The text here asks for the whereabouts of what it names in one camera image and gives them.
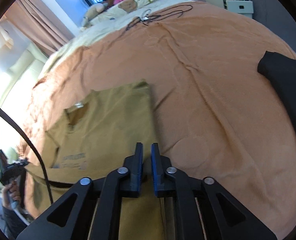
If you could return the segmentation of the person left hand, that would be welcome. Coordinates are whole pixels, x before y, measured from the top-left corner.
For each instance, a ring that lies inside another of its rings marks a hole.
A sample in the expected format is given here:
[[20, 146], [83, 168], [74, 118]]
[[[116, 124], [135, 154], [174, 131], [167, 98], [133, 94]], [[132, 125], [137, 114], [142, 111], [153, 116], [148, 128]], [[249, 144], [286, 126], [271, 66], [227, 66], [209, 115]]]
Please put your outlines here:
[[12, 202], [21, 203], [19, 187], [15, 180], [2, 189], [2, 206], [6, 209], [12, 209]]

